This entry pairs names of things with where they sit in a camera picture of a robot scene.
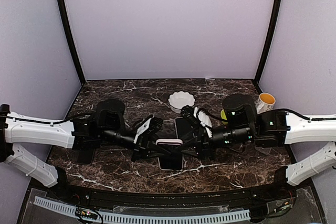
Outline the pink phone case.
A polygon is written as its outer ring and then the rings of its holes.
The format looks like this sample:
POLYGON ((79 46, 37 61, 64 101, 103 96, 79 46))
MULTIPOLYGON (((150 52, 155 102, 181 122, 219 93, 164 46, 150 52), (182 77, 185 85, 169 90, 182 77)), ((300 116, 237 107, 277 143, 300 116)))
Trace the pink phone case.
POLYGON ((181 170, 183 168, 183 154, 175 149, 183 144, 182 140, 161 138, 158 139, 155 144, 171 152, 170 154, 165 154, 158 158, 161 170, 181 170))

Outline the clear magsafe phone case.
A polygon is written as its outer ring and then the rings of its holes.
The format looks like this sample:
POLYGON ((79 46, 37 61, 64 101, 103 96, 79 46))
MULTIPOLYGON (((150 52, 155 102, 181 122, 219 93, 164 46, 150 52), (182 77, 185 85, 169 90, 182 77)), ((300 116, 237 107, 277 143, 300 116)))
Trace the clear magsafe phone case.
POLYGON ((269 155, 272 148, 271 147, 255 147, 255 150, 259 151, 264 155, 269 155))

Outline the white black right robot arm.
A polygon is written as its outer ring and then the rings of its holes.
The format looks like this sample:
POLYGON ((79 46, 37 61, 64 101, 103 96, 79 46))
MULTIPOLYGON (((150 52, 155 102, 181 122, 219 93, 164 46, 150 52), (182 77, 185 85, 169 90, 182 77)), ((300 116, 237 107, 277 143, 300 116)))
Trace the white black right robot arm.
POLYGON ((214 158, 218 148, 253 142, 257 147, 281 147, 302 142, 326 145, 307 158, 278 169, 276 182, 268 188, 273 200, 304 180, 335 168, 335 115, 302 115, 290 109, 257 113, 253 98, 233 94, 222 101, 225 125, 213 127, 212 115, 204 108, 184 106, 181 116, 192 126, 196 136, 178 147, 178 152, 198 159, 214 158))

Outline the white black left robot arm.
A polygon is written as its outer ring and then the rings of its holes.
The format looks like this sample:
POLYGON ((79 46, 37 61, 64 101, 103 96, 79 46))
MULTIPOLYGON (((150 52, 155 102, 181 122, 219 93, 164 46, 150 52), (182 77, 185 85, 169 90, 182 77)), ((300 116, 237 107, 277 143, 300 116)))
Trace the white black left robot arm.
POLYGON ((53 187, 63 201, 74 197, 67 184, 66 172, 41 161, 22 143, 47 144, 72 150, 100 148, 103 144, 119 145, 132 150, 131 160, 171 155, 166 147, 155 142, 163 121, 153 115, 142 120, 134 130, 124 122, 125 104, 118 99, 99 102, 96 110, 71 116, 61 121, 33 118, 10 111, 1 105, 1 162, 11 165, 45 187, 53 187))

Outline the green bowl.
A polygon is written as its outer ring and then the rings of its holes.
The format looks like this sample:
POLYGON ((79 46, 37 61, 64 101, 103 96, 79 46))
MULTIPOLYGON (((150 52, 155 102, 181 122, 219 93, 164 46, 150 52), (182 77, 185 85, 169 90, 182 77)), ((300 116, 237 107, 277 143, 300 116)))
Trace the green bowl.
POLYGON ((224 125, 227 125, 227 117, 226 117, 226 114, 225 114, 224 110, 221 110, 221 118, 223 120, 222 123, 224 125))

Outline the white scalloped bowl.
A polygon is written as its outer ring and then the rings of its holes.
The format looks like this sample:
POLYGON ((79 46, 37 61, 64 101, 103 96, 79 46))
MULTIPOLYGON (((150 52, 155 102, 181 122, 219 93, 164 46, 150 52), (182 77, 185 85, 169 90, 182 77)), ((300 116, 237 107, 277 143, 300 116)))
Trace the white scalloped bowl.
POLYGON ((193 107, 195 105, 195 98, 189 92, 179 91, 169 96, 168 103, 173 112, 180 114, 184 106, 193 107))

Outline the white mug yellow inside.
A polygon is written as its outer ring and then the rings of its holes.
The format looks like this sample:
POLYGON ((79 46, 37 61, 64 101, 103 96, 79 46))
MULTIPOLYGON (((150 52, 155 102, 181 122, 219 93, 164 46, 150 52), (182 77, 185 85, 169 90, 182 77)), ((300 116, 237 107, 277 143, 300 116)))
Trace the white mug yellow inside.
POLYGON ((273 95, 269 93, 261 93, 256 105, 256 110, 258 114, 270 111, 273 109, 276 103, 276 99, 273 95))

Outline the black front table rail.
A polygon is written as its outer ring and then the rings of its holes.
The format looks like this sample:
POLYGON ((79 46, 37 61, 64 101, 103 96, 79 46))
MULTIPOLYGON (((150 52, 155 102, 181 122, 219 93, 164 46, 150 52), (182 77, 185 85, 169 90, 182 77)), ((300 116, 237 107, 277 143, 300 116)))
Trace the black front table rail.
POLYGON ((297 191, 312 184, 312 180, 306 179, 295 187, 288 184, 272 183, 244 189, 191 194, 127 193, 75 185, 51 189, 44 187, 35 179, 32 179, 30 184, 46 191, 51 198, 93 209, 112 209, 117 206, 168 209, 224 205, 228 205, 230 208, 255 209, 266 208, 266 203, 271 201, 290 198, 289 193, 295 197, 297 191))

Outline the black right corner post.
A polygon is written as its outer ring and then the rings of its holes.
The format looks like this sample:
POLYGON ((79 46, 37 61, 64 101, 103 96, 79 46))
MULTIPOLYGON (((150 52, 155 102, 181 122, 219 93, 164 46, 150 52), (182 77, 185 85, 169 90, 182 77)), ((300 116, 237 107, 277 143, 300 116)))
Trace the black right corner post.
POLYGON ((274 37, 276 24, 278 20, 279 10, 280 10, 281 0, 274 0, 271 10, 270 21, 268 25, 268 30, 266 33, 265 43, 263 46, 263 50, 261 52, 260 61, 256 70, 256 74, 254 77, 254 82, 259 84, 263 75, 263 71, 266 66, 266 61, 269 55, 271 43, 274 37))

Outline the black corner post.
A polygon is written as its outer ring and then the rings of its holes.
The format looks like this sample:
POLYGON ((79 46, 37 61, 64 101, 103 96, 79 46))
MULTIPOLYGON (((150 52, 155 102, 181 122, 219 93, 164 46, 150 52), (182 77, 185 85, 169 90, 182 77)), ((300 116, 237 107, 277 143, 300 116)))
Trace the black corner post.
POLYGON ((261 52, 260 61, 256 70, 256 74, 254 77, 254 82, 259 84, 263 75, 263 71, 266 66, 266 61, 269 55, 271 43, 274 37, 276 24, 278 20, 279 10, 280 10, 281 0, 274 0, 271 10, 270 21, 268 25, 268 30, 266 33, 265 43, 263 46, 263 50, 261 52))
POLYGON ((84 72, 83 72, 83 69, 82 69, 82 66, 79 60, 79 56, 76 50, 75 41, 72 36, 70 22, 69 22, 67 10, 66 10, 66 2, 65 0, 57 0, 57 4, 58 4, 58 9, 60 13, 63 30, 66 36, 66 41, 67 41, 70 55, 72 58, 72 62, 75 67, 77 77, 80 81, 80 84, 81 86, 83 86, 86 83, 86 79, 85 79, 85 75, 84 75, 84 72))

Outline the black left corner post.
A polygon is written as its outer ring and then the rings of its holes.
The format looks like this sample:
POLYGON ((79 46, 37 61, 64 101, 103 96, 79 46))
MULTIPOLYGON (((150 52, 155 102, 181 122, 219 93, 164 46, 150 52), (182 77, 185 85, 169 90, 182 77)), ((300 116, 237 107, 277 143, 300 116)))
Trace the black left corner post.
POLYGON ((72 58, 72 62, 75 67, 77 77, 80 81, 80 84, 81 86, 83 86, 86 83, 86 79, 85 79, 85 75, 84 75, 84 72, 83 72, 83 69, 82 69, 82 66, 79 60, 79 56, 76 50, 75 41, 72 36, 70 22, 69 22, 67 10, 66 10, 66 2, 65 0, 57 0, 57 4, 58 4, 58 9, 60 13, 63 30, 66 36, 66 41, 67 41, 70 55, 72 58))

